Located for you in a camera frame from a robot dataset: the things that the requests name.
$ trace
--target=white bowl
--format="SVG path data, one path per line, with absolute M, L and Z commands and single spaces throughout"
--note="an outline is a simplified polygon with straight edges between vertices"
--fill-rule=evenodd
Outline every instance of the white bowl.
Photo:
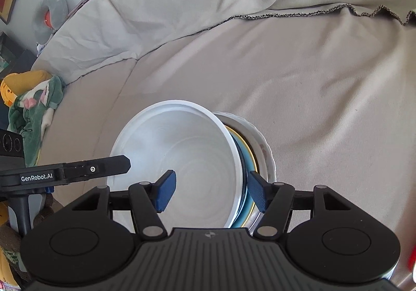
M 230 227 L 241 199 L 243 174 L 232 136 L 207 109 L 187 101 L 149 106 L 123 128 L 111 156 L 126 155 L 128 173 L 108 177 L 112 191 L 140 181 L 155 182 L 166 170 L 176 172 L 176 191 L 159 216 L 173 227 Z M 129 213 L 114 220 L 133 232 Z

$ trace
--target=blue gripper pad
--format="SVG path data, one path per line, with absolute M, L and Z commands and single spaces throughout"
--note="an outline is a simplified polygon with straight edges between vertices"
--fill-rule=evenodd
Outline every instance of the blue gripper pad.
M 176 189 L 176 173 L 168 170 L 156 183 L 153 184 L 155 189 L 155 197 L 153 200 L 156 212 L 164 211 L 171 200 Z
M 268 207 L 265 187 L 267 183 L 257 172 L 251 171 L 247 176 L 247 189 L 260 212 L 265 213 Z

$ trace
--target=plush doll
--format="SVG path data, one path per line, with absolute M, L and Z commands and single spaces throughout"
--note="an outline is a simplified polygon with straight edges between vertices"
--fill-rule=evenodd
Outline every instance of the plush doll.
M 51 77 L 52 75 L 45 70 L 7 75 L 0 85 L 0 93 L 4 104 L 11 107 L 17 96 L 32 90 L 39 83 L 49 80 Z
M 32 19 L 36 42 L 46 44 L 51 36 L 61 28 L 67 16 L 66 0 L 40 0 Z

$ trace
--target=stack of bowls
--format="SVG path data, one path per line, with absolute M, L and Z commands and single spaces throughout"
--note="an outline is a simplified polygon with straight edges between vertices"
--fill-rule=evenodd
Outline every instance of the stack of bowls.
M 175 170 L 176 191 L 160 218 L 173 227 L 247 227 L 254 230 L 259 210 L 247 191 L 255 170 L 275 182 L 275 163 L 263 135 L 249 122 L 228 113 L 211 113 L 187 101 L 164 101 L 147 107 L 121 131 L 111 156 L 126 155 L 132 164 L 124 175 L 108 177 L 112 191 L 155 182 Z M 132 232 L 129 212 L 114 220 Z
M 214 112 L 214 115 L 226 126 L 242 149 L 247 172 L 257 171 L 269 183 L 276 182 L 272 150 L 262 133 L 242 117 L 224 112 Z M 261 213 L 247 191 L 241 212 L 231 227 L 245 227 L 252 233 L 260 219 Z

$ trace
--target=red object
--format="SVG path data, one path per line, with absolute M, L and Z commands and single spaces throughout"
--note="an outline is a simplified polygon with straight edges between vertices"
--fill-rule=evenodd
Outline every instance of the red object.
M 409 263 L 407 263 L 407 267 L 409 268 L 410 272 L 413 272 L 413 268 L 416 264 L 416 245 L 413 248 L 413 251 L 409 258 Z
M 47 25 L 49 28 L 52 28 L 50 11 L 46 12 L 44 22 L 45 22 L 45 25 Z

